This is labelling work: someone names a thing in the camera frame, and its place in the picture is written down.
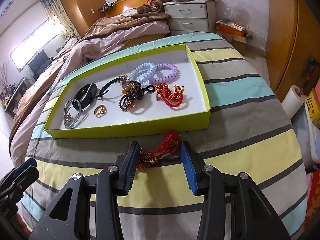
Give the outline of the white drawer nightstand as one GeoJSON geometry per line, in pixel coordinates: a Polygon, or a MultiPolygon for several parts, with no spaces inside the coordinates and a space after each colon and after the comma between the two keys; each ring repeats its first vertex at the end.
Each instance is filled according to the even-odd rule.
{"type": "Polygon", "coordinates": [[[189,1],[164,3],[165,13],[170,15],[169,28],[172,36],[189,33],[215,33],[216,2],[189,1]]]}

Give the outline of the pink duvet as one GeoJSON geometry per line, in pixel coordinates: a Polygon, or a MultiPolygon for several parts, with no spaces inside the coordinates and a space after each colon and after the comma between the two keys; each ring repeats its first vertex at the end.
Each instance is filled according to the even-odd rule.
{"type": "Polygon", "coordinates": [[[88,39],[76,43],[68,42],[20,100],[9,137],[9,153],[13,166],[18,167],[24,162],[36,122],[59,81],[89,60],[112,54],[129,44],[155,40],[169,32],[166,20],[155,20],[127,30],[115,31],[106,37],[89,36],[88,39]]]}

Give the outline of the brown teddy bear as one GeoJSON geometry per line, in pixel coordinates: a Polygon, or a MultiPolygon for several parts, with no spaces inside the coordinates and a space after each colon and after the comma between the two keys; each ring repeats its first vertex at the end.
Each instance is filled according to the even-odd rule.
{"type": "Polygon", "coordinates": [[[172,0],[148,0],[146,4],[141,5],[136,9],[138,14],[144,14],[148,12],[165,12],[164,3],[172,0]]]}

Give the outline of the green rimmed white tray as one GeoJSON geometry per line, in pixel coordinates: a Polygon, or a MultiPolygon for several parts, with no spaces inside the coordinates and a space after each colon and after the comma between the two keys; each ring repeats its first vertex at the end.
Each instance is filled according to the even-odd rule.
{"type": "Polygon", "coordinates": [[[207,129],[210,105],[203,78],[185,44],[113,60],[69,80],[48,115],[54,138],[116,138],[207,129]],[[88,83],[94,101],[74,99],[88,83]]]}

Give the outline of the black chair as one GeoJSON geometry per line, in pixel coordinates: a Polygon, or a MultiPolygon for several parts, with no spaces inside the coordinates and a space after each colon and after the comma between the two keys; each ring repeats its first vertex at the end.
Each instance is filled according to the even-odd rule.
{"type": "Polygon", "coordinates": [[[44,50],[39,51],[28,63],[29,68],[33,72],[33,79],[37,80],[52,62],[53,57],[48,57],[44,50]]]}

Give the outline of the striped table cloth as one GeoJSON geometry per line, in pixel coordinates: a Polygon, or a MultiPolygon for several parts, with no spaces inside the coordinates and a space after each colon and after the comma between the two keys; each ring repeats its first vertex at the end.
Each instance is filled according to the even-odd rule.
{"type": "MultiPolygon", "coordinates": [[[[185,34],[148,42],[83,66],[80,72],[148,49],[185,43],[200,69],[210,102],[209,127],[182,133],[206,163],[221,172],[248,173],[284,223],[292,239],[303,231],[306,173],[300,146],[280,101],[265,80],[224,39],[214,34],[185,34]]],[[[76,172],[100,172],[124,154],[132,138],[53,139],[47,116],[70,77],[54,86],[41,103],[27,156],[40,177],[22,198],[23,220],[34,228],[47,206],[76,172]]],[[[202,197],[189,190],[177,156],[138,172],[132,190],[118,199],[125,239],[195,239],[202,197]]]]}

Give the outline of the black fitness band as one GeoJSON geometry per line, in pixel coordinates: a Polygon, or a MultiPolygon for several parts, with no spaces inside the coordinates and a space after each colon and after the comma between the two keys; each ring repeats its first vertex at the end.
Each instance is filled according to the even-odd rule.
{"type": "Polygon", "coordinates": [[[95,83],[88,83],[76,93],[74,99],[80,103],[81,111],[94,101],[97,90],[98,88],[95,83]]]}

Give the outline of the brown blanket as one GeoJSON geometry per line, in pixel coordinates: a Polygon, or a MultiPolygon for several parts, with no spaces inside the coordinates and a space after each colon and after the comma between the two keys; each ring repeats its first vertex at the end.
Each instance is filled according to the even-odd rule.
{"type": "Polygon", "coordinates": [[[85,40],[80,39],[62,52],[69,50],[69,55],[52,85],[56,85],[69,73],[82,67],[88,59],[96,60],[119,50],[125,41],[146,35],[167,34],[169,18],[170,15],[165,13],[148,12],[97,20],[86,34],[85,40]]]}

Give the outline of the floral curtain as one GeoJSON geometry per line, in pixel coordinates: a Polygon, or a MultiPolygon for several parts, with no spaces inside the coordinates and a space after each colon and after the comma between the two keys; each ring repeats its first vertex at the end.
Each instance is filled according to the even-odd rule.
{"type": "Polygon", "coordinates": [[[80,34],[68,17],[61,0],[41,0],[41,4],[61,36],[66,40],[74,37],[80,38],[80,34]]]}

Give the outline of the orange book stack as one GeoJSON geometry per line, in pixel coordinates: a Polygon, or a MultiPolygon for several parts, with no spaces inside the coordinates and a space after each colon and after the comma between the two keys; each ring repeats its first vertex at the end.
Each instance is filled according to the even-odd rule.
{"type": "Polygon", "coordinates": [[[245,25],[230,20],[218,20],[215,27],[216,32],[229,42],[245,43],[247,38],[252,34],[245,25]]]}

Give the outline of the wooden bed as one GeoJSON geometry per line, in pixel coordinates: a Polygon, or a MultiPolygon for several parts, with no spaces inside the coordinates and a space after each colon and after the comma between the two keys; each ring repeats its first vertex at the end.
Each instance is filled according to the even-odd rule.
{"type": "MultiPolygon", "coordinates": [[[[94,16],[89,16],[92,9],[101,10],[105,0],[60,0],[67,16],[75,26],[82,40],[87,38],[86,34],[91,30],[91,25],[99,20],[102,16],[101,12],[95,13],[94,16]]],[[[146,4],[151,0],[116,0],[114,6],[109,10],[108,16],[116,16],[125,7],[138,7],[146,4]]],[[[49,65],[36,82],[22,96],[16,115],[13,119],[12,128],[9,136],[9,142],[12,142],[14,136],[24,122],[25,118],[31,113],[35,105],[44,96],[45,92],[51,87],[56,79],[63,63],[69,55],[69,50],[62,55],[57,56],[49,65]]]]}

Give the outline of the wooden wardrobe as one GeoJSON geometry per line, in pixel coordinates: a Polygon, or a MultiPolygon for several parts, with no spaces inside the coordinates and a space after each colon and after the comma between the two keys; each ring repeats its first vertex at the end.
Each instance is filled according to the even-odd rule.
{"type": "Polygon", "coordinates": [[[319,68],[308,77],[310,60],[319,61],[319,23],[304,0],[269,0],[266,62],[270,87],[283,101],[292,85],[308,95],[319,80],[319,68]]]}

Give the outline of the yellow printed box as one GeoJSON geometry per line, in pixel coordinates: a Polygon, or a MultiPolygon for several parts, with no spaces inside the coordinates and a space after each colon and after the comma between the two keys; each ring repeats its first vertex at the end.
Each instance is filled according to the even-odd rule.
{"type": "Polygon", "coordinates": [[[310,116],[311,122],[320,129],[320,105],[319,99],[317,97],[316,91],[313,88],[306,98],[306,106],[308,109],[308,114],[310,116]]]}

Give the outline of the white paper roll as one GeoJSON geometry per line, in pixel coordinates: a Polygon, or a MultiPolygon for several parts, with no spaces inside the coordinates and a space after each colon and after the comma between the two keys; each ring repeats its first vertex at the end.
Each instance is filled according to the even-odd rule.
{"type": "Polygon", "coordinates": [[[298,95],[299,91],[300,88],[292,85],[281,103],[289,119],[292,119],[295,116],[306,100],[304,94],[298,95]]]}

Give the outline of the wooden side shelf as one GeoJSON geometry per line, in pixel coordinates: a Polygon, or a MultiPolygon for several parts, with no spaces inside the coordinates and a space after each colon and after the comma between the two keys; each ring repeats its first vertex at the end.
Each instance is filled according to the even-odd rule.
{"type": "Polygon", "coordinates": [[[17,86],[12,86],[10,92],[5,96],[1,96],[2,107],[5,113],[7,113],[11,118],[14,118],[17,113],[17,108],[22,99],[22,96],[30,88],[31,83],[27,78],[23,78],[17,86]]]}

